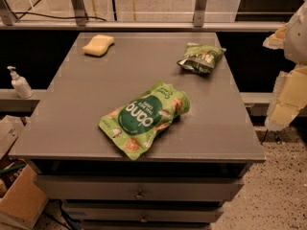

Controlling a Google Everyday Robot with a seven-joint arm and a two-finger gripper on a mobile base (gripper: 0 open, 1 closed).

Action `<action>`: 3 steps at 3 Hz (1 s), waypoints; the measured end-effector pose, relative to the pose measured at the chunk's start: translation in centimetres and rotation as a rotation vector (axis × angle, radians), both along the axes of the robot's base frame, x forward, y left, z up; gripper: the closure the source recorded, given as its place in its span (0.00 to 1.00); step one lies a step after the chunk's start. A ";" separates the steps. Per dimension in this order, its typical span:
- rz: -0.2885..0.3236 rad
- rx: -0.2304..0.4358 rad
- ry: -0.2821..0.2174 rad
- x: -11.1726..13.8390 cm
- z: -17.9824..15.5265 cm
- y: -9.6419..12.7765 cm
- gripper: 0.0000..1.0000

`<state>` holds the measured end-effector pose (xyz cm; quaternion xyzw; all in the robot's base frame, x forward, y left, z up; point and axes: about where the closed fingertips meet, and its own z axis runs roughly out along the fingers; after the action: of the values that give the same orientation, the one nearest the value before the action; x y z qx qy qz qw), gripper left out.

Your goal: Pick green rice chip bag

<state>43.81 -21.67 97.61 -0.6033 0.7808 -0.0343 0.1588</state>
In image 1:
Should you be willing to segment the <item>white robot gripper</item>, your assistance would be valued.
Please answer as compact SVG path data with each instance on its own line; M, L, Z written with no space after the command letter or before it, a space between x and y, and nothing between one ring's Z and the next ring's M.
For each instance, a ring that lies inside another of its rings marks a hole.
M281 71L276 78L265 127L280 131L287 127L307 105L307 1L296 11L288 24L267 37L263 46L284 48L285 58L298 63L290 72Z

